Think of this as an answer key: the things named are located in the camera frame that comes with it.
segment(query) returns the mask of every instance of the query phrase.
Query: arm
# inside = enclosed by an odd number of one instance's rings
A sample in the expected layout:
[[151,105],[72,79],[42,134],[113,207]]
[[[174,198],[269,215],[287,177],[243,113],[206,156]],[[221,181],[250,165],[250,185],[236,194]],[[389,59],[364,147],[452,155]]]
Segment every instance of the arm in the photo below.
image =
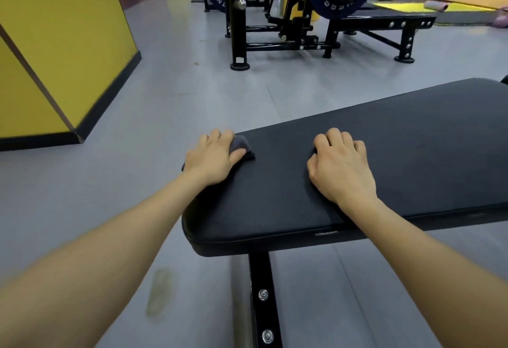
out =
[[508,284],[386,207],[362,141],[333,128],[314,145],[311,181],[383,254],[443,347],[507,347]]
[[33,264],[0,290],[4,347],[94,346],[136,292],[186,206],[245,154],[234,134],[201,136],[162,190]]

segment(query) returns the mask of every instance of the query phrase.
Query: weight bench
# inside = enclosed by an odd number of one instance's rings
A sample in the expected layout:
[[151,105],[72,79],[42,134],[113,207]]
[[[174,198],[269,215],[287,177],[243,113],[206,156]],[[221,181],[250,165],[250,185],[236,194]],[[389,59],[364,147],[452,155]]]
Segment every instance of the weight bench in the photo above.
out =
[[330,127],[367,146],[378,196],[423,230],[508,219],[508,85],[468,79],[241,133],[256,159],[189,205],[202,256],[248,254],[254,346],[282,347],[269,251],[365,235],[309,181]]

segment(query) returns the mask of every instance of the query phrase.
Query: gray floor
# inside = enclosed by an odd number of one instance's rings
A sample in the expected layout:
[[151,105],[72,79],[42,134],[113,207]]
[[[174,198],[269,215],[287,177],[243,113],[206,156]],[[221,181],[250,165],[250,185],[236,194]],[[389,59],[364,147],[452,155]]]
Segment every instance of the gray floor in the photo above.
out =
[[[229,68],[223,14],[204,13],[190,0],[146,0],[126,15],[143,60],[86,143],[0,153],[0,279],[162,187],[198,135],[213,127],[240,132],[508,74],[508,35],[488,27],[420,31],[410,65],[359,34],[341,36],[342,48],[329,60],[318,52],[253,53],[251,69],[237,73]],[[260,23],[262,13],[248,10],[248,19]],[[326,24],[316,30],[324,37]],[[507,223],[432,234],[508,279]],[[439,345],[370,241],[285,250],[272,260],[286,347]],[[178,223],[98,346],[234,346],[231,264],[230,257],[196,255]],[[162,316],[150,319],[145,309],[160,268],[171,273],[172,295]]]

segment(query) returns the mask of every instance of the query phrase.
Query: rubber foot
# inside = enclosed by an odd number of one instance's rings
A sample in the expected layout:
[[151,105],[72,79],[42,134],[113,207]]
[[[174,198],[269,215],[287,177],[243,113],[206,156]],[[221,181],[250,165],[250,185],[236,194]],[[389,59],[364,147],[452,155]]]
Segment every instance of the rubber foot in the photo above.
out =
[[400,62],[400,63],[413,63],[413,62],[415,62],[415,60],[413,58],[399,58],[398,56],[396,56],[393,59],[395,61],[397,61],[397,62]]
[[251,65],[248,63],[231,63],[229,67],[234,71],[246,71],[251,68]]

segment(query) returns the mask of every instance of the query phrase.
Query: hand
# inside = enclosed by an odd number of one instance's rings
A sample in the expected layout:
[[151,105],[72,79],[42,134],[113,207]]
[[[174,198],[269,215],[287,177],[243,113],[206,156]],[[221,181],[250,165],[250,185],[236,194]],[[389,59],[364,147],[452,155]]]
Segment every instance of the hand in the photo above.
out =
[[318,151],[307,162],[310,180],[330,201],[344,211],[358,200],[376,199],[376,184],[362,141],[331,128],[314,139]]
[[221,134],[216,128],[212,130],[210,136],[206,134],[200,136],[196,147],[185,155],[184,173],[196,173],[206,186],[224,181],[231,168],[247,152],[245,149],[237,149],[229,153],[234,136],[231,130]]

